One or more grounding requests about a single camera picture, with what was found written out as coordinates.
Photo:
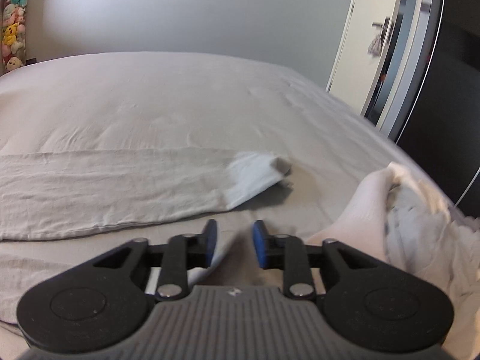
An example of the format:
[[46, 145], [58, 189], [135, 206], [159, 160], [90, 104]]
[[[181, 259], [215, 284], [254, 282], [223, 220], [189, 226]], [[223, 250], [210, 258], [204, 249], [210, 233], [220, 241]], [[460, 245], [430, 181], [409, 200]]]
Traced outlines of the white door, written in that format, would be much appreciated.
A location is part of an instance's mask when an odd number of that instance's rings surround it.
[[386, 58], [400, 0], [352, 0], [327, 91], [363, 115]]

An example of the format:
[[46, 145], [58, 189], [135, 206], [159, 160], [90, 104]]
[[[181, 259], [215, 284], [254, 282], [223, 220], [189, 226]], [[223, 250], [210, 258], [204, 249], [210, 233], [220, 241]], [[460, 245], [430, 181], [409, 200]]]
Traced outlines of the grey bed sheet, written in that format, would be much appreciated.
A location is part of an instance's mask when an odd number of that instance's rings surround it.
[[256, 283], [231, 252], [256, 219], [311, 236], [340, 215], [370, 172], [422, 169], [348, 106], [286, 67], [216, 55], [110, 53], [34, 64], [1, 78], [1, 160], [12, 155], [216, 150], [279, 156], [291, 173], [217, 214], [222, 277]]

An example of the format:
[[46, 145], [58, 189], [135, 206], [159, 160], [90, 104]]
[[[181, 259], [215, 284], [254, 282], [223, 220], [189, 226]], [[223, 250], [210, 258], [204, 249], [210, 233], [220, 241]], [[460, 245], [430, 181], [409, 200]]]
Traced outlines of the beige linen trousers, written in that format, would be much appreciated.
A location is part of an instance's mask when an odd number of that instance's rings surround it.
[[78, 150], [1, 158], [1, 238], [33, 242], [231, 211], [287, 180], [256, 151]]

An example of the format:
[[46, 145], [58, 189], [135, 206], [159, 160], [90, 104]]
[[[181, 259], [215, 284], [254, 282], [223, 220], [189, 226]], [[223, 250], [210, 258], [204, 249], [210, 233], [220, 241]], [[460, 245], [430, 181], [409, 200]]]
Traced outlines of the white crumpled garment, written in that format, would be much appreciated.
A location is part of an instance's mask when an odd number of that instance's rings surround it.
[[479, 358], [479, 221], [449, 208], [428, 181], [400, 164], [368, 174], [340, 217], [307, 239], [336, 239], [428, 281], [450, 298], [455, 318], [443, 347]]

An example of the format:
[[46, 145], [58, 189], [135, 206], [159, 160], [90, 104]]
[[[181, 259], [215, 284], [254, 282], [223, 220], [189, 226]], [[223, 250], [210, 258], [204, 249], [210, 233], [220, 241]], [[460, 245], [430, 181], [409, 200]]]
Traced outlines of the plush toy hanging tube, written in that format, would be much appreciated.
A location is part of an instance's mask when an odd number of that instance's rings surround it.
[[1, 0], [1, 61], [3, 74], [25, 65], [27, 6], [28, 0]]

